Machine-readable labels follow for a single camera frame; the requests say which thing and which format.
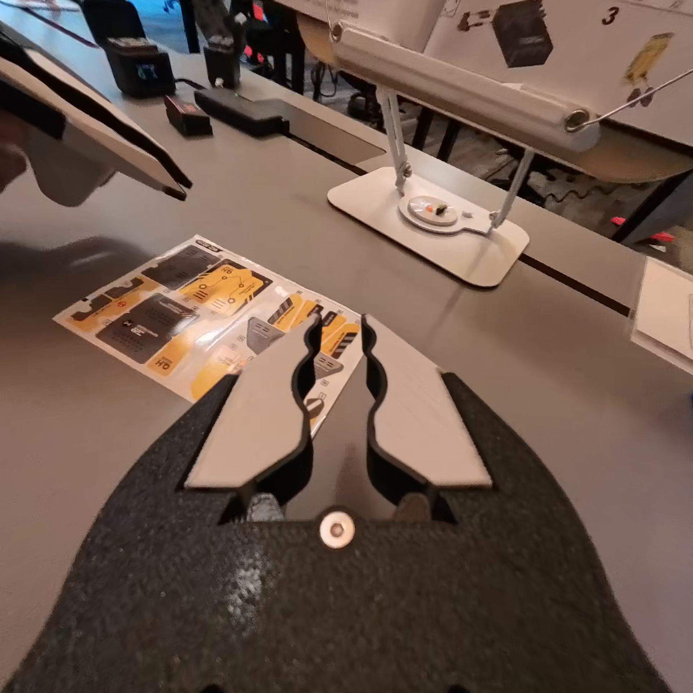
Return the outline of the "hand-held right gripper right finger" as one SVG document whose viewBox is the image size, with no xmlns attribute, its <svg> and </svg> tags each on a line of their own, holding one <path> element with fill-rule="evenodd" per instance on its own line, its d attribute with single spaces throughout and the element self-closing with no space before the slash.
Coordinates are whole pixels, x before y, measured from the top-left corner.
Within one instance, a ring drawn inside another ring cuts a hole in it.
<svg viewBox="0 0 693 693">
<path fill-rule="evenodd" d="M 447 386 L 448 375 L 372 315 L 361 318 L 367 388 L 367 474 L 397 506 L 419 494 L 488 490 L 491 474 Z"/>
</svg>

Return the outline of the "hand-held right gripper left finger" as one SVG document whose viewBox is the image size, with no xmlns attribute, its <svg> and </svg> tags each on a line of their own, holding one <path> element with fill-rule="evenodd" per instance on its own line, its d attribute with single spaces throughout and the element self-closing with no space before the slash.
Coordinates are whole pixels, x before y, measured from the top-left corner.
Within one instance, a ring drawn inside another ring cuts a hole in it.
<svg viewBox="0 0 693 693">
<path fill-rule="evenodd" d="M 184 480 L 193 491 L 230 491 L 247 507 L 257 493 L 287 505 L 313 470 L 310 415 L 322 319 L 310 316 L 246 365 Z"/>
</svg>

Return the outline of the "yellow grey sticker sheet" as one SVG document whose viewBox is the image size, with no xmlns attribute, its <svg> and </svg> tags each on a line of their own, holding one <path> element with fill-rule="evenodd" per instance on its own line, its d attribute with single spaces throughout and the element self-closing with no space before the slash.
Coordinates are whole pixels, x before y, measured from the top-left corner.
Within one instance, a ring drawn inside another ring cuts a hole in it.
<svg viewBox="0 0 693 693">
<path fill-rule="evenodd" d="M 314 435 L 362 359 L 359 315 L 195 236 L 77 301 L 54 322 L 190 403 L 313 316 L 322 323 Z"/>
</svg>

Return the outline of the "black battery pack blue label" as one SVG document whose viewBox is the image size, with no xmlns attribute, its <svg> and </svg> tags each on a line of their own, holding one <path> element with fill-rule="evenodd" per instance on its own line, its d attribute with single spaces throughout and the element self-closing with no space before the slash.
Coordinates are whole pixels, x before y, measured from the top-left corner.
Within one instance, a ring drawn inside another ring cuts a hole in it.
<svg viewBox="0 0 693 693">
<path fill-rule="evenodd" d="M 119 90 L 133 99 L 171 96 L 176 82 L 169 53 L 147 38 L 108 38 L 103 44 Z"/>
</svg>

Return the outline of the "small black red device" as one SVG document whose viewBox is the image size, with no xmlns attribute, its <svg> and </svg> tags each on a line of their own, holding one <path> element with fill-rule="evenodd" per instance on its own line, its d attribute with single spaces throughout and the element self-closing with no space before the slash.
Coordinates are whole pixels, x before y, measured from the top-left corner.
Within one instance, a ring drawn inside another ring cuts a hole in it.
<svg viewBox="0 0 693 693">
<path fill-rule="evenodd" d="M 164 108 L 169 124 L 185 138 L 204 138 L 213 136 L 210 117 L 193 103 L 165 95 Z"/>
</svg>

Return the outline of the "black charger with batteries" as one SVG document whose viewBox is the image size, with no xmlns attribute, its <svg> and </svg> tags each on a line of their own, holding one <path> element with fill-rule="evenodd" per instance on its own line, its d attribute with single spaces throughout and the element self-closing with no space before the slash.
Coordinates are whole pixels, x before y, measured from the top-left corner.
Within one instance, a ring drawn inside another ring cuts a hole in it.
<svg viewBox="0 0 693 693">
<path fill-rule="evenodd" d="M 246 48 L 245 20 L 225 19 L 225 31 L 207 39 L 203 48 L 206 73 L 210 85 L 236 91 L 240 83 L 240 57 Z"/>
</svg>

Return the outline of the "flat black charger box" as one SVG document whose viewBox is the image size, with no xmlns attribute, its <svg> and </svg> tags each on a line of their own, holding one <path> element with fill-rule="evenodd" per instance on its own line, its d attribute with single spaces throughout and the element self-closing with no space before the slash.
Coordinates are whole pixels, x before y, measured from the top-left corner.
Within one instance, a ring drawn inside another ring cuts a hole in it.
<svg viewBox="0 0 693 693">
<path fill-rule="evenodd" d="M 194 100 L 211 118 L 253 138 L 290 136 L 290 121 L 273 100 L 248 100 L 224 88 L 195 90 Z"/>
</svg>

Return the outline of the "white metal book stand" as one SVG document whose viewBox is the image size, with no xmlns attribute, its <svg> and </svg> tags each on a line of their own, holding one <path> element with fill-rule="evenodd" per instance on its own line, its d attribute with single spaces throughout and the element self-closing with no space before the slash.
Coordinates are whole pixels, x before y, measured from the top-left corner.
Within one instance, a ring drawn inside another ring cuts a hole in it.
<svg viewBox="0 0 693 693">
<path fill-rule="evenodd" d="M 692 144 L 599 115 L 531 87 L 499 82 L 330 17 L 298 13 L 317 57 L 376 87 L 392 163 L 328 192 L 328 201 L 446 272 L 495 288 L 529 244 L 508 220 L 537 157 L 607 183 L 672 178 L 692 168 Z M 518 146 L 522 156 L 503 202 L 490 211 L 417 174 L 408 161 L 397 96 Z"/>
</svg>

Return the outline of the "white paper sheet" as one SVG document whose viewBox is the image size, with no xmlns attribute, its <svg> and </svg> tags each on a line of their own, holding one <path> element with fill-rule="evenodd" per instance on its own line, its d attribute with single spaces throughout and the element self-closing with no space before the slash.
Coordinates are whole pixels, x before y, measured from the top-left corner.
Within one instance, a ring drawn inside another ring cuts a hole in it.
<svg viewBox="0 0 693 693">
<path fill-rule="evenodd" d="M 647 257 L 630 340 L 692 374 L 692 275 Z"/>
</svg>

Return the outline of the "printed instruction booklet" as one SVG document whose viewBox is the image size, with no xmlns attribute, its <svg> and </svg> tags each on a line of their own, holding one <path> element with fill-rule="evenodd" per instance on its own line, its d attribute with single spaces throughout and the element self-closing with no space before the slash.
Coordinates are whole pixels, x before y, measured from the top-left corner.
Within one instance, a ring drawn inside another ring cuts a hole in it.
<svg viewBox="0 0 693 693">
<path fill-rule="evenodd" d="M 692 143 L 691 1 L 282 1 Z M 611 111 L 640 100 L 616 114 Z"/>
</svg>

